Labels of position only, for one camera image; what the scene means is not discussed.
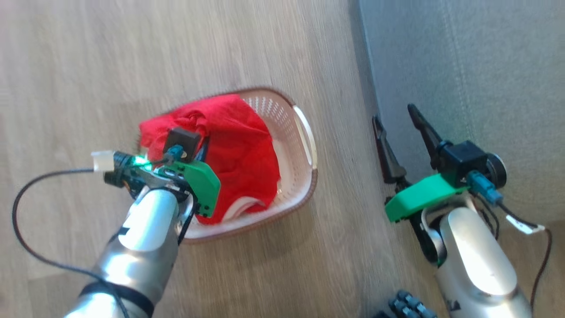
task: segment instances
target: black strap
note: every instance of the black strap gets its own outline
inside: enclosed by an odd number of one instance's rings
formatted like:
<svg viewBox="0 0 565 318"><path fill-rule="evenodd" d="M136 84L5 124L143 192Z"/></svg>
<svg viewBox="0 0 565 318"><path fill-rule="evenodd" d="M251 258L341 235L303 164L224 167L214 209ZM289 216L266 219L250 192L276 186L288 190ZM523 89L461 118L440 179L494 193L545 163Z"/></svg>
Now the black strap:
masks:
<svg viewBox="0 0 565 318"><path fill-rule="evenodd" d="M147 314L147 317L151 318L153 316L155 306L145 295L126 286L116 285L110 282L107 282L107 284L111 285L116 290L117 294L120 295L120 298L128 300L134 303L137 307L141 308ZM79 297L94 293L112 295L112 293L108 291L108 287L106 287L105 284L97 281L86 285L80 292Z"/></svg>

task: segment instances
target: white plastic basket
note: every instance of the white plastic basket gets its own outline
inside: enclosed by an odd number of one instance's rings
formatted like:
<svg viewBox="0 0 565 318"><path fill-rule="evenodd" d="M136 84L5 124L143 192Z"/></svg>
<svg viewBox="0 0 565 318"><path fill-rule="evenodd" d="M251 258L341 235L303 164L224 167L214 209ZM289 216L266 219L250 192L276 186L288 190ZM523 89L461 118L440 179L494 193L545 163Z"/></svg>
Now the white plastic basket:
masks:
<svg viewBox="0 0 565 318"><path fill-rule="evenodd" d="M251 230L287 215L308 201L318 181L314 136L306 117L291 99L267 87L223 94L239 94L264 120L279 161L281 180L278 192L273 203L262 212L243 213L216 225L203 225L193 218L185 235L185 243Z"/></svg>

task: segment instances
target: black cable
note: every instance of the black cable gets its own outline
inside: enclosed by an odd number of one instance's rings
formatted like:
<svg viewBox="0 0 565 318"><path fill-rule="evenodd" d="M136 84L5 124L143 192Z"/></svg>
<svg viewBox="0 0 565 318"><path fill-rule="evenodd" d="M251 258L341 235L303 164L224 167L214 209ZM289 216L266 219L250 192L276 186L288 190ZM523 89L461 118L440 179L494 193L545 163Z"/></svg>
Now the black cable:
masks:
<svg viewBox="0 0 565 318"><path fill-rule="evenodd" d="M485 223L489 226L490 233L494 236L494 227L493 224L490 222L489 216L486 214L486 212L483 209L479 209L479 212L481 212L481 214L483 215L483 219L485 220Z"/></svg>
<svg viewBox="0 0 565 318"><path fill-rule="evenodd" d="M506 214L508 214L509 216L513 217L516 221L518 221L518 222L520 222L520 223L523 223L523 224L525 224L525 225L527 225L527 226L529 226L529 227L531 227L531 228L533 228L533 229L537 228L537 224L528 222L528 221L526 221L526 220L520 218L519 216L515 215L512 211L510 211L510 209L508 209L508 208L504 205L504 203L502 203L502 200L500 200L499 202L497 202L497 204L498 204L498 206L499 206Z"/></svg>
<svg viewBox="0 0 565 318"><path fill-rule="evenodd" d="M490 215L493 217L494 219L494 238L496 240L498 240L498 235L500 233L500 222L498 220L498 217L496 216L495 212L490 208L490 205L488 204L488 202L486 202L485 199L483 199L483 197L481 197L480 195L477 195L476 198L478 198L481 203L483 204L483 206L485 207L485 209L490 213Z"/></svg>
<svg viewBox="0 0 565 318"><path fill-rule="evenodd" d="M508 209L508 207L506 207L501 201L498 202L498 206L509 216L516 219L518 222L521 222L533 229L539 227L538 224L525 221L524 219L518 217L516 214L514 214L514 212L510 211L510 209ZM545 250L544 260L541 262L540 270L537 272L536 279L534 280L532 287L532 295L530 296L530 306L532 307L532 311L533 311L533 305L536 301L537 288L538 285L540 284L541 276L543 275L545 268L547 267L547 262L549 261L549 255L551 254L551 247L553 245L553 234L551 233L551 231L549 229L544 229L544 232L547 234L547 248Z"/></svg>
<svg viewBox="0 0 565 318"><path fill-rule="evenodd" d="M24 193L27 191L27 189L29 189L32 185L36 184L37 182L39 182L43 179L55 177L57 175L92 173L92 172L94 172L94 169L92 169L92 168L62 170L62 171L54 171L54 172L46 173L46 174L40 175L39 177L32 179L30 182L28 182L25 186L23 186L21 188L21 190L16 195L16 198L14 199L14 204L12 206L12 226L14 227L14 233L16 234L16 238L18 239L18 242L33 257L35 257L37 260L39 260L39 261L41 261L45 264L48 264L48 265L51 265L51 266L54 266L54 267L57 267L57 268L60 268L60 269L65 269L65 270L70 270L72 272L81 273L81 274L90 276L95 280L98 280L100 283L104 284L108 288L108 290L112 293L112 296L114 296L114 298L116 299L116 303L120 307L121 312L124 315L124 318L129 318L128 310L126 309L124 303L121 301L121 298L118 295L118 292L116 292L116 290L112 287L112 285L109 284L102 276L100 276L96 273L93 273L93 272L91 272L87 269L74 267L74 266L71 266L71 265L61 264L61 263L58 263L56 261L52 261L52 260L49 260L49 259L43 257L42 255L40 255L36 251L34 251L28 245L28 243L25 242L24 238L21 236L20 228L18 226L18 205L20 203L20 199L24 195Z"/></svg>
<svg viewBox="0 0 565 318"><path fill-rule="evenodd" d="M186 218L186 221L184 221L184 224L182 225L182 228L180 230L177 245L180 245L180 243L182 243L182 240L184 240L184 235L186 234L186 231L188 230L188 226L190 225L190 222L192 222L192 218L194 217L194 214L196 213L196 211L199 208L200 208L200 204L198 204L198 201L194 200L192 202L192 209L190 209L188 217Z"/></svg>
<svg viewBox="0 0 565 318"><path fill-rule="evenodd" d="M551 246L553 245L553 235L551 234L551 231L549 229L545 229L545 233L547 234L547 249L545 250L544 260L541 262L540 270L533 282L532 295L530 296L530 306L532 306L532 313L533 305L536 301L537 286L540 284L541 275L544 273L545 268L547 267L547 261L549 261L549 255L551 254Z"/></svg>

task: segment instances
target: red towel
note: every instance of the red towel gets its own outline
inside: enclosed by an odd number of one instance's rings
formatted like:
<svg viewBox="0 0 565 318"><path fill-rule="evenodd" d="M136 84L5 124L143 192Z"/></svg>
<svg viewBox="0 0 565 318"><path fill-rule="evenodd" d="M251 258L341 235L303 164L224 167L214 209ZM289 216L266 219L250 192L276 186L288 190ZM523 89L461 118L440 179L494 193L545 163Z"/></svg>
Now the red towel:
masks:
<svg viewBox="0 0 565 318"><path fill-rule="evenodd" d="M178 126L210 137L206 163L221 182L214 215L197 216L198 221L221 222L232 203L244 196L263 203L247 212L260 212L272 203L280 179L272 138L263 120L238 95L192 102L140 123L140 144L149 149L149 160L163 157L168 132Z"/></svg>

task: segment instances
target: green bracket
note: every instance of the green bracket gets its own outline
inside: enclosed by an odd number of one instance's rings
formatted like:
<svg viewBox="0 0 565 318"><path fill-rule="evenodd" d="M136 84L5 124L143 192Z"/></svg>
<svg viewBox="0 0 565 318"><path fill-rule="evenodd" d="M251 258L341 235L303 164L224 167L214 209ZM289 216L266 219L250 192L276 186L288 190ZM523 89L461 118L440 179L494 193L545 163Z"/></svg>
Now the green bracket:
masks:
<svg viewBox="0 0 565 318"><path fill-rule="evenodd" d="M455 195L469 187L454 188L441 174L435 174L397 193L385 205L390 222L409 218L412 214Z"/></svg>
<svg viewBox="0 0 565 318"><path fill-rule="evenodd" d="M220 194L220 179L205 162L194 160L189 164L180 161L173 162L167 166L178 174L181 174L188 182L194 196L198 199L200 210L198 214L204 217L212 217Z"/></svg>

